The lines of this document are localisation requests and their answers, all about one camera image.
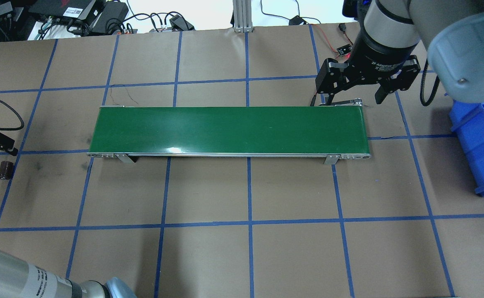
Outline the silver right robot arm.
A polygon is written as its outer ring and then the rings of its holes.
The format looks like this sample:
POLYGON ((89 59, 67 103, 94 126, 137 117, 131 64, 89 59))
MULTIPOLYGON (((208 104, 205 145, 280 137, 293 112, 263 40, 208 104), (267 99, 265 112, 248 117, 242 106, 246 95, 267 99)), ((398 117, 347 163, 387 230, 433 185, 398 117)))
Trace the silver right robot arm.
POLYGON ((350 58, 328 58, 315 79, 327 106, 342 91, 378 84, 375 99, 412 86, 430 66, 457 101, 484 102, 484 0, 345 0, 359 22, 350 58))

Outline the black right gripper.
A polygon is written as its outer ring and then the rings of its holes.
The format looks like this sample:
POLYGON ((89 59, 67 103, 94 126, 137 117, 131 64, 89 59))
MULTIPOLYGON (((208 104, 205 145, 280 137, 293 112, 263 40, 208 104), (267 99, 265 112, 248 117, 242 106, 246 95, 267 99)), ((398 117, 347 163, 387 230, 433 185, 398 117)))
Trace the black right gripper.
POLYGON ((421 71, 418 57, 410 56, 415 47, 393 48, 382 45, 361 27, 347 62, 340 63, 334 58, 324 60, 316 75, 316 90, 310 106, 315 106, 318 94, 327 95, 322 106, 332 106, 337 93, 359 83, 375 84, 379 79, 376 104, 382 104, 390 93, 408 90, 421 71), (390 77, 399 70, 395 78, 390 77))

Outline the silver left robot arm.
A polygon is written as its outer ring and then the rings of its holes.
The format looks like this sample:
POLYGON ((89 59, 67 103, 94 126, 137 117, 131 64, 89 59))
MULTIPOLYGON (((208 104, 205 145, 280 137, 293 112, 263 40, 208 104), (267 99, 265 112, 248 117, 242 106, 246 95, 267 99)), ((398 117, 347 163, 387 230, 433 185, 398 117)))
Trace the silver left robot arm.
MULTIPOLYGON (((0 133, 0 151, 14 155, 14 140, 0 133)), ((124 281, 76 283, 0 250, 0 298, 137 298, 124 281)))

